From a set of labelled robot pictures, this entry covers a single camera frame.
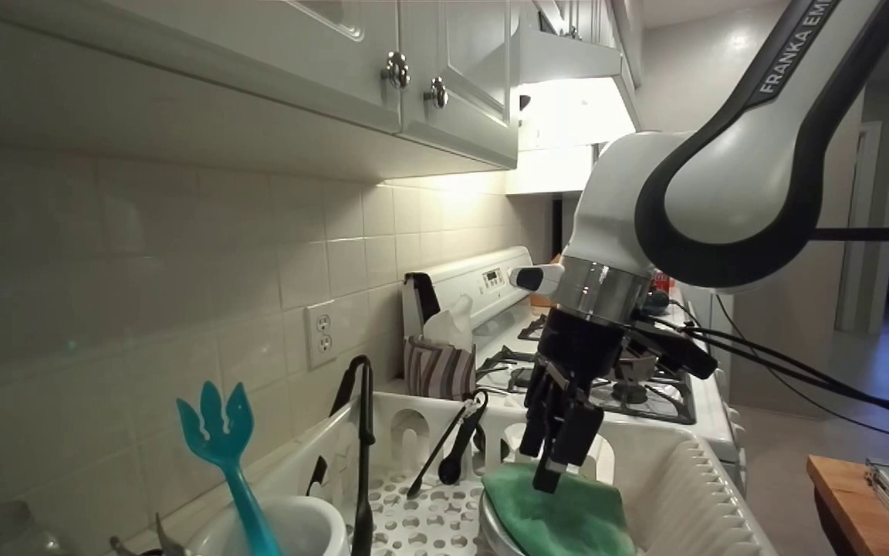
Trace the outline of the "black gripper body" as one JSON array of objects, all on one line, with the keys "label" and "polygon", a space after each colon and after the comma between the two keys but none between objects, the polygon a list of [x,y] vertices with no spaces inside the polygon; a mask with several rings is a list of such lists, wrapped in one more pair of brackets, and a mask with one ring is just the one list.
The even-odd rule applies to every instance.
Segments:
[{"label": "black gripper body", "polygon": [[533,370],[547,370],[552,378],[554,413],[560,413],[569,405],[585,407],[588,382],[613,365],[621,339],[621,325],[584,322],[560,308],[548,311]]}]

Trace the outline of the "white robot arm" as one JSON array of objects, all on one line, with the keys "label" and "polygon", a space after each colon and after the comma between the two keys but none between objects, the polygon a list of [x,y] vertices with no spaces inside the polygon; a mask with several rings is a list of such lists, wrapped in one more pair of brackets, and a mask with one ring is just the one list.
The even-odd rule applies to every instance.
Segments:
[{"label": "white robot arm", "polygon": [[791,0],[704,127],[629,132],[599,154],[560,257],[512,272],[548,299],[517,445],[537,490],[584,463],[605,417],[596,389],[629,342],[695,378],[717,370],[695,339],[639,317],[657,272],[745,287],[834,236],[825,154],[884,49],[889,0]]}]

